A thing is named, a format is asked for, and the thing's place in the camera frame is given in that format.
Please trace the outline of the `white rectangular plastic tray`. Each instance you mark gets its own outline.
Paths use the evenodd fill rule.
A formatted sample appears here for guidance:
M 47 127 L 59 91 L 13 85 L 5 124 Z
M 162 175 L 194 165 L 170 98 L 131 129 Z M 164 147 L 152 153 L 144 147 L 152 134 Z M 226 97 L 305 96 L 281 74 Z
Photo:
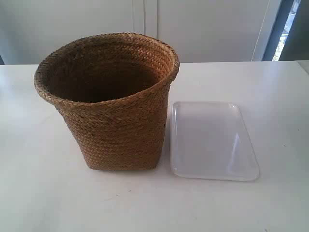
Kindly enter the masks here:
M 184 178 L 254 181 L 260 174 L 242 113 L 228 102 L 172 105 L 170 165 Z

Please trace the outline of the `brown woven basket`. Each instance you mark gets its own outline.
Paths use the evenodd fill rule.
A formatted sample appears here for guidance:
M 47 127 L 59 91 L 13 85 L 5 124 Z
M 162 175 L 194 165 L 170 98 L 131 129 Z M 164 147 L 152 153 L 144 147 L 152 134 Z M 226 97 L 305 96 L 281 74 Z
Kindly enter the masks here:
M 179 67 L 174 49 L 156 38 L 100 34 L 49 54 L 34 86 L 63 117 L 90 169 L 150 170 L 162 154 Z

